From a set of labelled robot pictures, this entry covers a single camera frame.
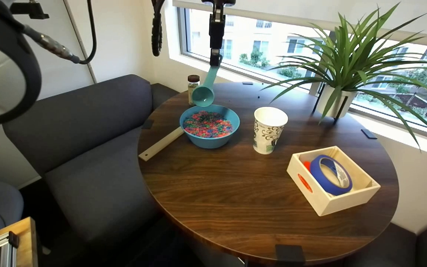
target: wooden box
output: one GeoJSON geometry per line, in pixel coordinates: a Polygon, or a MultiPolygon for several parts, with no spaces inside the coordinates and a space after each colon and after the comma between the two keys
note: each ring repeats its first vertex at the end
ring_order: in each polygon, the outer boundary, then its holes
{"type": "Polygon", "coordinates": [[[288,174],[319,216],[364,204],[380,189],[380,184],[336,146],[293,154],[288,174]],[[352,188],[348,193],[339,196],[327,193],[306,169],[303,162],[311,162],[322,154],[337,160],[349,173],[352,188]]]}

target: spice jar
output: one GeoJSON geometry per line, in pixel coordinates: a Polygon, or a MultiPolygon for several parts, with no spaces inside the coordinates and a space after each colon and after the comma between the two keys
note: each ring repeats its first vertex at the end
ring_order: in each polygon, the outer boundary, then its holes
{"type": "Polygon", "coordinates": [[[192,92],[197,87],[200,86],[200,77],[198,75],[189,75],[188,80],[188,95],[189,95],[189,105],[193,105],[192,101],[192,92]]]}

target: teal measuring cup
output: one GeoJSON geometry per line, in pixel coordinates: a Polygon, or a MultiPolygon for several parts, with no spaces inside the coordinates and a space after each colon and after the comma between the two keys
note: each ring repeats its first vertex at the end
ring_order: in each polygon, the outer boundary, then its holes
{"type": "Polygon", "coordinates": [[[195,105],[205,108],[214,102],[215,94],[212,87],[214,86],[215,78],[217,78],[217,71],[219,67],[220,66],[210,66],[205,82],[193,90],[192,102],[195,105]]]}

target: floor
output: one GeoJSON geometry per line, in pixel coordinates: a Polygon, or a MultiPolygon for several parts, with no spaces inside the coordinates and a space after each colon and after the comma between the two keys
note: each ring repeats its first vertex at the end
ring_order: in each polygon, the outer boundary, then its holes
{"type": "Polygon", "coordinates": [[[143,234],[135,234],[115,250],[93,253],[70,229],[42,179],[20,192],[24,198],[23,217],[34,218],[39,243],[51,250],[48,255],[39,253],[40,267],[204,267],[183,233],[163,215],[143,229],[143,234]]]}

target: paper cup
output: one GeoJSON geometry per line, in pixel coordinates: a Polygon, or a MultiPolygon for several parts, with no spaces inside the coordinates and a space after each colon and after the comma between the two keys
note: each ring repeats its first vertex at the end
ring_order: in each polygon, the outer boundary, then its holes
{"type": "Polygon", "coordinates": [[[260,154],[273,152],[287,122],[288,115],[278,108],[265,106],[255,110],[253,148],[256,152],[260,154]]]}

